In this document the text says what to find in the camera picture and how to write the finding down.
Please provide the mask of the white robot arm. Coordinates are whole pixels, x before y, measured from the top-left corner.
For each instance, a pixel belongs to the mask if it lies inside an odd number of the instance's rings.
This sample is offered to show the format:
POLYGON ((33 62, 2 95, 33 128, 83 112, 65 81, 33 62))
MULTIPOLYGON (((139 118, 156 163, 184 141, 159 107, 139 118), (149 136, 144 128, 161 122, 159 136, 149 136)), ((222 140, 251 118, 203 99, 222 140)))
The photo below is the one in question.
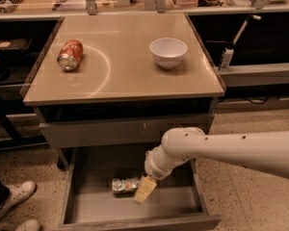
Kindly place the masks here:
POLYGON ((289 179, 289 131, 207 135, 197 127, 172 128, 146 152, 135 201, 143 203, 159 181, 199 157, 289 179))

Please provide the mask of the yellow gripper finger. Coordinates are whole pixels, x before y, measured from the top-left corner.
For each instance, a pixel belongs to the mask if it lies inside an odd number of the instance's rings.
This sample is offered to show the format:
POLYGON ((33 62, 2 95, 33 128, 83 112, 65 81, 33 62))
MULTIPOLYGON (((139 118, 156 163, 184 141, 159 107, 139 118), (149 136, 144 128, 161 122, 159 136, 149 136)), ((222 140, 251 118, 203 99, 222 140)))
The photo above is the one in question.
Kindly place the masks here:
POLYGON ((152 194, 156 186, 156 180, 152 177, 142 177, 134 195, 134 200, 136 201, 136 203, 143 204, 145 200, 152 194))

